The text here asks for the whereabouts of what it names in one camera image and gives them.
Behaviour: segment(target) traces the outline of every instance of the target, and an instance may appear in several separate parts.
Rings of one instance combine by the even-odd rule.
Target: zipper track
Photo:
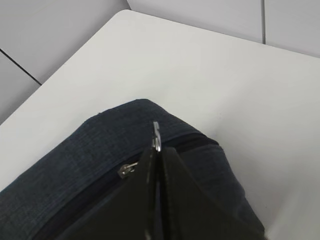
[[[165,147],[174,147],[178,154],[206,145],[219,144],[201,133],[180,136],[163,143]],[[132,164],[139,161],[141,154],[142,152],[118,164],[80,192],[44,224],[35,234],[33,240],[54,240],[63,233],[65,229],[124,183],[123,179],[118,175],[118,170],[124,164]]]

